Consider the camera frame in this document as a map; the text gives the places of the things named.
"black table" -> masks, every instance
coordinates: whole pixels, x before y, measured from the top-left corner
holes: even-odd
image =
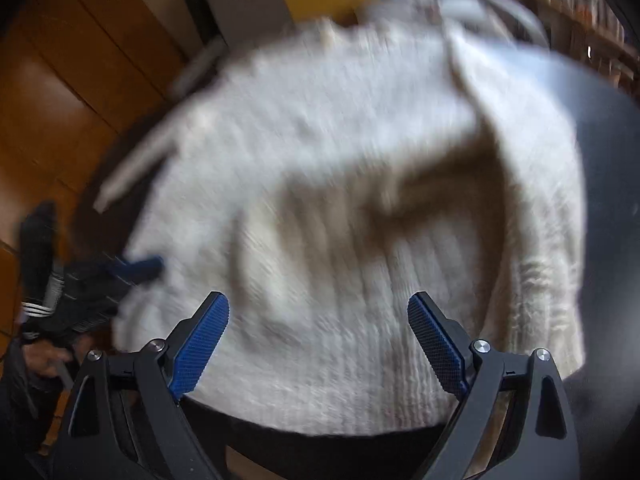
[[[577,123],[588,196],[586,269],[580,295],[587,358],[565,385],[575,417],[583,478],[615,478],[624,468],[633,470],[634,453],[640,451],[640,110],[599,75],[562,56],[528,46],[488,43],[487,50],[496,62],[506,63],[513,72],[551,92]],[[162,164],[103,216],[92,210],[92,203],[100,182],[165,112],[160,110],[134,126],[113,147],[85,190],[74,221],[81,253],[117,253],[124,248],[148,186]],[[206,409],[194,409],[206,416]],[[421,432],[416,442],[428,446],[438,431]],[[287,470],[286,465],[278,466],[282,460],[278,454],[265,451],[262,444],[252,446],[249,426],[239,434],[233,447],[275,472]],[[260,443],[277,442],[277,434],[265,437],[257,431],[255,436]],[[281,436],[288,443],[282,457],[295,460],[291,435]],[[389,442],[379,444],[385,447]],[[398,441],[398,445],[402,449],[408,444]],[[370,441],[373,453],[377,447]],[[328,452],[331,460],[330,447],[316,449]],[[426,456],[428,449],[423,449]]]

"sweater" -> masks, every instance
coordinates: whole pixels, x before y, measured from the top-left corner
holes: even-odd
[[[450,23],[330,22],[249,54],[159,128],[176,153],[127,256],[164,279],[116,346],[167,336],[212,290],[230,322],[194,400],[269,428],[373,435],[446,422],[407,321],[425,290],[472,338],[584,361],[574,126]]]

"garment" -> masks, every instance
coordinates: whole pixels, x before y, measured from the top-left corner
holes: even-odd
[[[177,153],[127,256],[162,282],[114,324],[138,350],[209,291],[228,329],[192,397],[284,431],[445,422],[410,330],[426,290],[494,348],[582,365],[584,189],[571,121],[445,23],[329,22],[228,66],[159,126]]]

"white knitted sweater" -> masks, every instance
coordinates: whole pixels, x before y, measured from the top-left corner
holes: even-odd
[[[447,420],[454,399],[407,322],[420,290],[471,337],[579,368],[574,129],[446,30],[324,22],[175,111],[160,128],[177,153],[128,250],[162,254],[166,274],[122,305],[117,346],[224,292],[230,323],[193,398],[306,434]]]

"blue textured pad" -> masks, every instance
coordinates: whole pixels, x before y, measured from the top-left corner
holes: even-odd
[[[469,391],[465,362],[446,332],[417,294],[407,307],[409,325],[427,356],[442,389],[462,400]]]
[[[178,400],[195,389],[228,322],[229,302],[224,294],[220,294],[174,359],[174,370],[168,384],[174,399]]]

